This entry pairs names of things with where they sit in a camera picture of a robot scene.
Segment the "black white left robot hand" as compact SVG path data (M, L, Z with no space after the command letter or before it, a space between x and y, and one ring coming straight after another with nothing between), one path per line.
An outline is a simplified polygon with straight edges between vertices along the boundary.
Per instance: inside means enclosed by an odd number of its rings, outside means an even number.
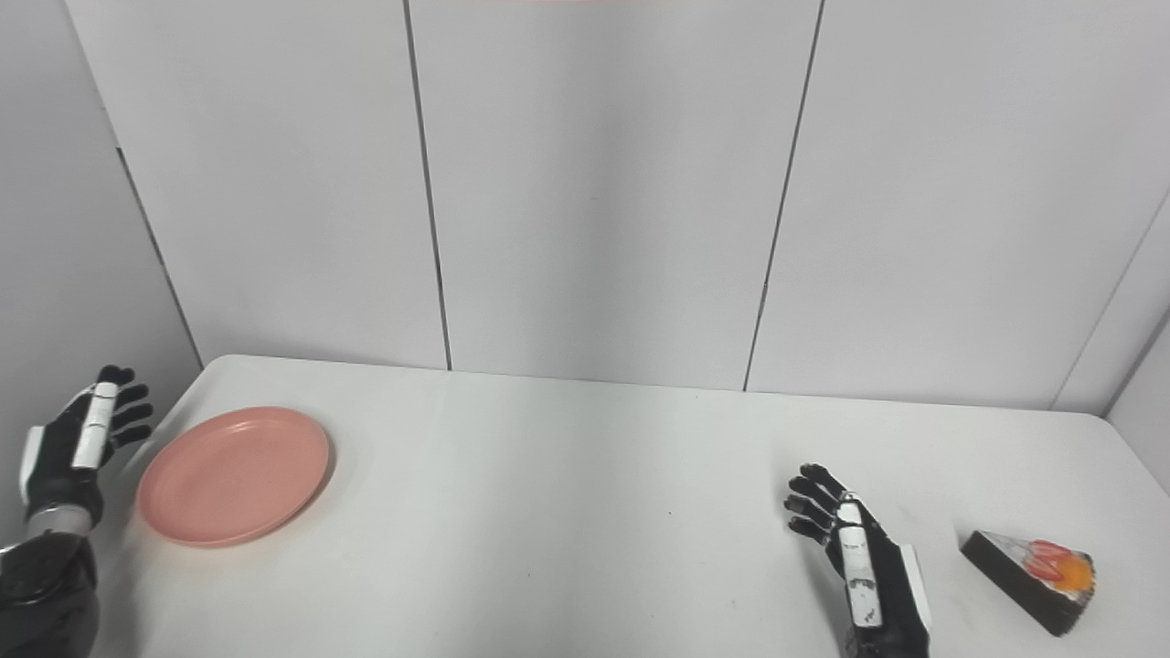
M149 393L146 384L135 381L133 369L108 364L58 416L28 431L18 471L26 521L74 507L88 514L90 525L99 523L105 508L99 471L122 447L152 434Z

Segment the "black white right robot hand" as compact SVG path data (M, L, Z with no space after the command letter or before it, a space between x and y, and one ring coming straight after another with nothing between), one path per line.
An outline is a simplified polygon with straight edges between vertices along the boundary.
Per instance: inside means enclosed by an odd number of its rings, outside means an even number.
M823 547L844 580L846 654L928 657L931 612L914 547L892 540L861 496L823 465L801 465L787 487L789 528Z

